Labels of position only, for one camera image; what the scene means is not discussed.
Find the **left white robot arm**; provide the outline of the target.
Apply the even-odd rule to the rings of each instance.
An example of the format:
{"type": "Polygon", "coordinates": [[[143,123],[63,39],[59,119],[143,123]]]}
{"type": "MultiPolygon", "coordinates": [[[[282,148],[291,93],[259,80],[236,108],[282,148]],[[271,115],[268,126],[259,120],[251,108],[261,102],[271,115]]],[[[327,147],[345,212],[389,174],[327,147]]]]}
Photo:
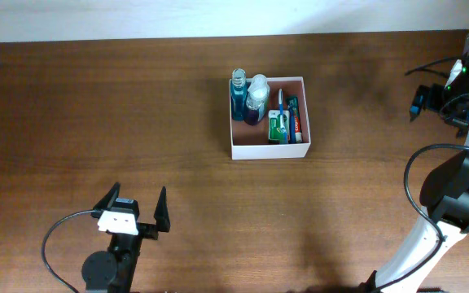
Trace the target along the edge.
{"type": "Polygon", "coordinates": [[[138,202],[119,196],[121,184],[113,187],[94,205],[90,215],[98,220],[98,231],[111,236],[105,251],[89,255],[81,267],[86,292],[129,293],[143,240],[156,241],[170,231],[166,189],[162,188],[154,211],[154,224],[142,223],[138,202]]]}

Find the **green soap box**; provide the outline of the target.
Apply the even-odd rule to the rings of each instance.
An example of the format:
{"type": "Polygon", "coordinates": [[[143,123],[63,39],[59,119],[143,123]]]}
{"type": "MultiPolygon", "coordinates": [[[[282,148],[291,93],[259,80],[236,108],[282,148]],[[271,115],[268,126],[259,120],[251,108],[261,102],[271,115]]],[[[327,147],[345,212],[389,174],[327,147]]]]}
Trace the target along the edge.
{"type": "MultiPolygon", "coordinates": [[[[269,131],[268,131],[268,141],[270,144],[281,144],[281,133],[279,131],[279,110],[269,110],[268,111],[268,118],[269,118],[269,131]]],[[[289,112],[284,110],[284,120],[285,120],[285,126],[287,128],[287,139],[288,143],[290,141],[290,115],[289,112]]]]}

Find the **white cardboard box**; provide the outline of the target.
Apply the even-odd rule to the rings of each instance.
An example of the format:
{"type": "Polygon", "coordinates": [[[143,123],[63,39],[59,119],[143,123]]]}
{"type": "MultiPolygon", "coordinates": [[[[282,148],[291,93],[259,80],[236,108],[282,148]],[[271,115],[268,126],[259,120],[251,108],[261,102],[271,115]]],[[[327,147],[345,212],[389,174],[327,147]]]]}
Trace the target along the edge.
{"type": "Polygon", "coordinates": [[[269,110],[278,110],[278,90],[282,89],[284,98],[296,96],[299,100],[300,128],[302,143],[269,144],[268,114],[262,122],[251,126],[244,121],[230,118],[230,146],[233,160],[262,160],[304,158],[311,145],[309,113],[303,77],[269,77],[269,110]]]}

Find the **teal mouthwash bottle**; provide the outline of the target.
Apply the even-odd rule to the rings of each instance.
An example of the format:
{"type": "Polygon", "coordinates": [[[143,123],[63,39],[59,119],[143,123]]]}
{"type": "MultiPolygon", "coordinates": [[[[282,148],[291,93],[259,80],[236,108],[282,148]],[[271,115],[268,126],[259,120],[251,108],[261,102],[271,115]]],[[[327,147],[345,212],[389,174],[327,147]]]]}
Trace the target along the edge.
{"type": "Polygon", "coordinates": [[[242,68],[237,68],[232,72],[230,83],[231,117],[233,120],[243,120],[243,107],[247,92],[246,72],[242,68]]]}

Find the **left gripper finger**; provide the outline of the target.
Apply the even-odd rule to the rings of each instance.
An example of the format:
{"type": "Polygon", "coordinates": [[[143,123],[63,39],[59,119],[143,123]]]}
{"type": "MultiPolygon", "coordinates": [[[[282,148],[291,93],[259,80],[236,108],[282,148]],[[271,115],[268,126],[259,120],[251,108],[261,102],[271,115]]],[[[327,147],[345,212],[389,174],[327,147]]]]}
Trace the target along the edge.
{"type": "Polygon", "coordinates": [[[94,205],[94,211],[104,211],[109,209],[120,193],[121,184],[116,182],[112,188],[94,205]]]}
{"type": "Polygon", "coordinates": [[[167,190],[163,186],[157,201],[156,210],[154,212],[156,220],[156,228],[159,232],[168,233],[170,231],[170,218],[167,204],[167,190]]]}

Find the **clear purple liquid bottle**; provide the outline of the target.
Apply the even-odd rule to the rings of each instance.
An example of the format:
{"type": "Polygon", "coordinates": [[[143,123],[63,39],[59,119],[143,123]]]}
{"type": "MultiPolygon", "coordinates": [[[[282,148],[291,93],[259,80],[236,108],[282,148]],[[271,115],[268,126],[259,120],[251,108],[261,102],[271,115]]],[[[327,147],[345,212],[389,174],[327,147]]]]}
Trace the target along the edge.
{"type": "Polygon", "coordinates": [[[248,125],[257,125],[267,111],[270,87],[267,77],[256,74],[248,87],[248,96],[244,106],[244,121],[248,125]]]}

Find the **red green toothpaste tube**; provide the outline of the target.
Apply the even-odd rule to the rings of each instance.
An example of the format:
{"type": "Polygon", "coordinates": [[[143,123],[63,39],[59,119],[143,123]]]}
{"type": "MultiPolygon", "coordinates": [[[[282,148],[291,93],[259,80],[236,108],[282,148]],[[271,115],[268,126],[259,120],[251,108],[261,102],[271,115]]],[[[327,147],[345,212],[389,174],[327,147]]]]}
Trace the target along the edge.
{"type": "Polygon", "coordinates": [[[300,125],[299,100],[295,95],[289,96],[286,98],[286,104],[287,110],[293,109],[296,116],[296,143],[302,143],[303,138],[300,125]]]}

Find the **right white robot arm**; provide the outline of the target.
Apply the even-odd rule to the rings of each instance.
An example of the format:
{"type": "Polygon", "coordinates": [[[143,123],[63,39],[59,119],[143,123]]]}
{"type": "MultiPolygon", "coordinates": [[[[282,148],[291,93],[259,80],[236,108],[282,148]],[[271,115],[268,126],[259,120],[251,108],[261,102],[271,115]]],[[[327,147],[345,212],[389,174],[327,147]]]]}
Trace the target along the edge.
{"type": "Polygon", "coordinates": [[[406,198],[419,217],[394,257],[375,270],[359,288],[364,292],[417,292],[444,254],[469,234],[469,33],[463,51],[451,57],[453,67],[444,85],[420,85],[410,106],[410,118],[435,112],[457,128],[462,145],[440,143],[417,150],[403,174],[406,198]],[[413,162],[431,150],[455,150],[456,155],[426,177],[418,200],[409,192],[413,162]]]}

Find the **blue white toothbrush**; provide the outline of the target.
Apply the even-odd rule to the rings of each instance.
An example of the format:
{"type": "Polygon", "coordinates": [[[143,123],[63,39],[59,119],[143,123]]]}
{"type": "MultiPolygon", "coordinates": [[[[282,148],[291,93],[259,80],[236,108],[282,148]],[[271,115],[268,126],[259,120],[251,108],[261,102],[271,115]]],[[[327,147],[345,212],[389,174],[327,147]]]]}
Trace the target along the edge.
{"type": "Polygon", "coordinates": [[[288,139],[287,139],[287,128],[285,126],[285,114],[284,114],[284,108],[283,108],[283,90],[279,89],[278,90],[278,109],[279,109],[279,131],[281,133],[281,144],[288,144],[288,139]]]}

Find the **blue disposable razor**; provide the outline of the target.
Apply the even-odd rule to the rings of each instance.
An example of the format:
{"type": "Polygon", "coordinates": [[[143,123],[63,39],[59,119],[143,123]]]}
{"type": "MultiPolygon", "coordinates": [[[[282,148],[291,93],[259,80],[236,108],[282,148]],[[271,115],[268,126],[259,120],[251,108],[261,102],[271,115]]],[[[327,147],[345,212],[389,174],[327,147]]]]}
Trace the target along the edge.
{"type": "Polygon", "coordinates": [[[296,116],[293,109],[288,109],[290,115],[290,144],[296,144],[296,116]]]}

